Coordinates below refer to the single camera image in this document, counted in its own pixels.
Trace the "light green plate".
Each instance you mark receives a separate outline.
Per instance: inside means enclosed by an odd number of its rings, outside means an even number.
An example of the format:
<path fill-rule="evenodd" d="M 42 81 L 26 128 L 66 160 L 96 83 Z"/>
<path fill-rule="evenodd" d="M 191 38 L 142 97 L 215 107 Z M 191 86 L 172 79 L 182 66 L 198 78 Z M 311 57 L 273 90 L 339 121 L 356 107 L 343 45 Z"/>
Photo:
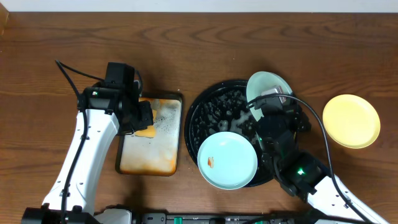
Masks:
<path fill-rule="evenodd" d="M 271 95 L 274 93 L 291 95 L 293 93 L 287 82 L 271 72 L 256 72 L 248 81 L 246 87 L 246 98 L 250 102 L 259 96 Z M 264 113 L 281 110 L 283 106 L 291 104 L 292 100 L 286 97 L 272 97 L 256 102 L 255 107 L 250 109 L 254 119 L 259 121 L 264 117 Z"/>

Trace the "yellow plate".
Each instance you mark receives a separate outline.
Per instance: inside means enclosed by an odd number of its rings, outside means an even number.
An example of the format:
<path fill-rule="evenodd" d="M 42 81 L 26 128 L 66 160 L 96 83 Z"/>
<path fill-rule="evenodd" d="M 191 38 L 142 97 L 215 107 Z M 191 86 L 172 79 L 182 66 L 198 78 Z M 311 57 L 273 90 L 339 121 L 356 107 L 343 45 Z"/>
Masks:
<path fill-rule="evenodd" d="M 338 95 L 323 109 L 323 124 L 338 144 L 361 149 L 370 146 L 379 136 L 381 122 L 375 108 L 356 95 Z"/>

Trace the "light blue plate front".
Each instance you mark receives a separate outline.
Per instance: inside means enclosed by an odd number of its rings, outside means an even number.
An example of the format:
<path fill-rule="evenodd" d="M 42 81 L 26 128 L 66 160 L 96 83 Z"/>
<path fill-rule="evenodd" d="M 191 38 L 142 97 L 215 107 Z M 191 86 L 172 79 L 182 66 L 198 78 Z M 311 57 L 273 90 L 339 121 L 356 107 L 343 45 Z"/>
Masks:
<path fill-rule="evenodd" d="M 223 190 L 236 190 L 245 187 L 255 176 L 257 154 L 243 136 L 220 132 L 203 141 L 197 165 L 209 184 Z"/>

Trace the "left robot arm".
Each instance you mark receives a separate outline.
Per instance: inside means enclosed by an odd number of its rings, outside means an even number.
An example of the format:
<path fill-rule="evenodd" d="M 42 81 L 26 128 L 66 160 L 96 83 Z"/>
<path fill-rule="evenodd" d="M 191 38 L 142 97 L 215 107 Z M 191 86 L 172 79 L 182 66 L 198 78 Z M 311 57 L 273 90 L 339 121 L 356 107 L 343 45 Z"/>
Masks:
<path fill-rule="evenodd" d="M 68 80 L 77 97 L 76 128 L 61 171 L 39 208 L 27 208 L 21 222 L 132 223 L 128 208 L 95 214 L 95 195 L 108 149 L 117 135 L 152 126 L 152 109 L 141 101 L 142 78 L 125 63 L 110 62 L 106 75 L 82 92 Z"/>

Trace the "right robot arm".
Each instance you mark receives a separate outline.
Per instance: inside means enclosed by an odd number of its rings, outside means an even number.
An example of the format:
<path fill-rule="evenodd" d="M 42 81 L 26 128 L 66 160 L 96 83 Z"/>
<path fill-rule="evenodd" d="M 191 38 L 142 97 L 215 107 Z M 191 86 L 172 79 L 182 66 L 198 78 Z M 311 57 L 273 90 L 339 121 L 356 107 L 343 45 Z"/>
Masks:
<path fill-rule="evenodd" d="M 248 108 L 260 111 L 257 138 L 262 163 L 291 196 L 311 205 L 318 223 L 385 223 L 386 220 L 360 201 L 334 174 L 309 152 L 299 149 L 298 133 L 312 125 L 302 111 L 305 102 L 292 95 L 258 96 Z"/>

